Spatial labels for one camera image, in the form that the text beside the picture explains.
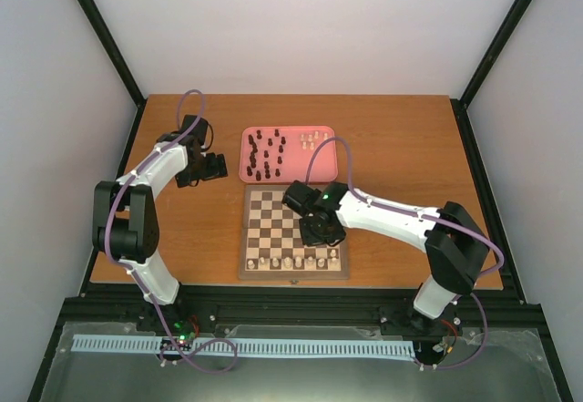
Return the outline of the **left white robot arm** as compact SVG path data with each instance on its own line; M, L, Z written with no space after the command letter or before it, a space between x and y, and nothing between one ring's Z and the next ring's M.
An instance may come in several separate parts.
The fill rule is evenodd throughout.
M228 175L222 154L210 152L214 132L209 122L187 115L181 127L161 135L136 168L94 189L92 242L138 284L144 299L159 304L157 318L169 331L183 329L189 308L176 300L179 281L159 254L155 201L171 182L179 188Z

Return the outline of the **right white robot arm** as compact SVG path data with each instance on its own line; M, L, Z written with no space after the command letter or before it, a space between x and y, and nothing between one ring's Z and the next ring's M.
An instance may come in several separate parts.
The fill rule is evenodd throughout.
M374 232L426 254L430 275L413 300L411 314L436 320L456 298L473 292L487 254L486 237L461 205L415 207L374 197L340 182L323 190L298 180L282 203L300 216L306 246L334 246L347 229Z

